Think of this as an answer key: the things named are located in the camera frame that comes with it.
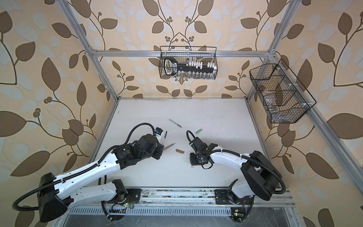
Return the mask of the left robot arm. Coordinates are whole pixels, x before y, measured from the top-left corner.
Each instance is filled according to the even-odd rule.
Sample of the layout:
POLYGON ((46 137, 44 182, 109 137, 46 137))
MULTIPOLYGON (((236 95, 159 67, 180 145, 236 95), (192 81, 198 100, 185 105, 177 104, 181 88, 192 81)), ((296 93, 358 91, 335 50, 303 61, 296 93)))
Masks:
POLYGON ((99 160, 75 171, 43 175, 39 183, 43 189, 37 193, 40 222, 55 220, 67 210, 87 203, 117 200, 126 193, 121 180, 91 187, 88 184, 144 159, 160 159, 164 149, 161 140, 159 134, 147 134, 132 143, 110 147, 99 160))

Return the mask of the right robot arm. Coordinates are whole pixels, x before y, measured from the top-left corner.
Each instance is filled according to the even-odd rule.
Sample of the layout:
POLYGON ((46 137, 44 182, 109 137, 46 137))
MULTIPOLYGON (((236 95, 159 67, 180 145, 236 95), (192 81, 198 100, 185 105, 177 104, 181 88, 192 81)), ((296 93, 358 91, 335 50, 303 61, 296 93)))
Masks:
POLYGON ((229 203, 238 204, 246 197, 255 196, 269 201, 273 194, 286 192, 282 175, 261 152, 237 153, 214 143, 207 145, 198 137, 188 141, 194 151, 190 153, 191 165, 205 169, 208 163, 211 167, 221 164, 242 172, 244 179, 235 179, 221 196, 229 203))

